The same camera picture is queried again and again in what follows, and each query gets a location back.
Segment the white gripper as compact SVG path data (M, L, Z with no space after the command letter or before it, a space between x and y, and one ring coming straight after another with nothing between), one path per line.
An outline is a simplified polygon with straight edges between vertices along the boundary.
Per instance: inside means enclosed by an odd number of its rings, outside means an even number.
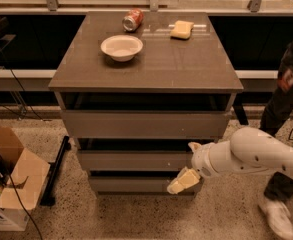
M198 184L201 177L217 177L219 173L213 167L211 156L217 154L218 145L208 143L201 145L197 142L189 142L189 148L193 155L191 158L192 168L184 167L167 186L170 194L178 194L194 185Z

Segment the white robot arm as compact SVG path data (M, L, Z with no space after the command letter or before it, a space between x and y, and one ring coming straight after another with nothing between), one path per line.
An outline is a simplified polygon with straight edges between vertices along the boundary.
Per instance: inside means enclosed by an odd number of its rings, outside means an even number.
M193 155L191 167L184 167L167 187L178 194L198 184L202 178L227 173L264 174L280 172L293 180L293 147L262 130L244 127L229 140L199 144L189 142Z

